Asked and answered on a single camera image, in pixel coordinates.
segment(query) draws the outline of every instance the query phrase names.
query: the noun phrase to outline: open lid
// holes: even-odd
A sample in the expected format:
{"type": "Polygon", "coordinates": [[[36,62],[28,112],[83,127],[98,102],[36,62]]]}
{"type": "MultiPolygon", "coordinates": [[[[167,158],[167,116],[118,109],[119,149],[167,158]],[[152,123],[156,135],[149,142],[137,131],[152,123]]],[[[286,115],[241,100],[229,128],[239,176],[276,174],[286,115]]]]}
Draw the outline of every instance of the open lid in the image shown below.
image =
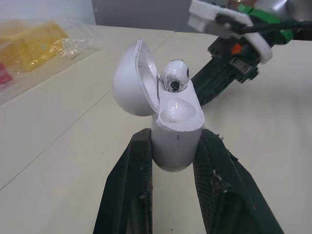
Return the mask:
{"type": "Polygon", "coordinates": [[[157,69],[142,40],[128,47],[113,81],[114,97],[119,106],[136,116],[159,112],[157,69]]]}

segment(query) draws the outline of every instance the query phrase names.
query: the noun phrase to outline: orange component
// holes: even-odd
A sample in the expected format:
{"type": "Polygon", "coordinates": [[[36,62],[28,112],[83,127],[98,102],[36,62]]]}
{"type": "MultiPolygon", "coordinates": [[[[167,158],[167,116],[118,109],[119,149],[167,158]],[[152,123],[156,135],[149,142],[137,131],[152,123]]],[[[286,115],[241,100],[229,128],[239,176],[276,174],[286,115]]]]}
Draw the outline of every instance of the orange component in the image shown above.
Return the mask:
{"type": "Polygon", "coordinates": [[[236,44],[232,49],[231,49],[231,54],[236,55],[242,52],[243,46],[241,44],[236,44]]]}

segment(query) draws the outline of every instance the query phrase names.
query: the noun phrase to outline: yellow item in bag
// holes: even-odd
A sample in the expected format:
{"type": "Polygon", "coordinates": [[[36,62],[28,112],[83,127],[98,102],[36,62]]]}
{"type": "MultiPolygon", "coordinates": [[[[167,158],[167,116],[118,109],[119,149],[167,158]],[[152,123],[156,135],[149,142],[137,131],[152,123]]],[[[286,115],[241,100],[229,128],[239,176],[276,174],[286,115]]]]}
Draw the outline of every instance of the yellow item in bag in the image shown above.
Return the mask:
{"type": "Polygon", "coordinates": [[[31,71],[63,49],[68,35],[55,22],[30,27],[19,20],[0,24],[0,63],[31,71]]]}

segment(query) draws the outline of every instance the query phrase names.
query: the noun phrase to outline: gray wall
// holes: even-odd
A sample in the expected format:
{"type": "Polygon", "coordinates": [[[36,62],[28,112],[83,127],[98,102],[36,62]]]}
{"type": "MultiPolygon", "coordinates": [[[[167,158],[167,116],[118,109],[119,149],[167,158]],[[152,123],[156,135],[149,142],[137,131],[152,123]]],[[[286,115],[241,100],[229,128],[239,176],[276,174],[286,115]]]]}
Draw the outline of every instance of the gray wall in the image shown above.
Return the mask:
{"type": "Polygon", "coordinates": [[[92,3],[98,25],[193,31],[187,25],[191,0],[92,0],[92,3]]]}

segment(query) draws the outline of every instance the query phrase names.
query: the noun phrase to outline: dirty earbud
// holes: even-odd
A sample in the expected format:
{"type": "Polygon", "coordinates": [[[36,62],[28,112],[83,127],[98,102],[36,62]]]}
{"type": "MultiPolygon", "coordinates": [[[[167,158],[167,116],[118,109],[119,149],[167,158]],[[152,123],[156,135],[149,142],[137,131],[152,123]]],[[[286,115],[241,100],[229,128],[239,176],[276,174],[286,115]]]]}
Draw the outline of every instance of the dirty earbud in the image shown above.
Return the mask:
{"type": "Polygon", "coordinates": [[[187,88],[189,82],[189,67],[183,60],[173,60],[164,68],[160,80],[165,90],[178,93],[187,88]]]}

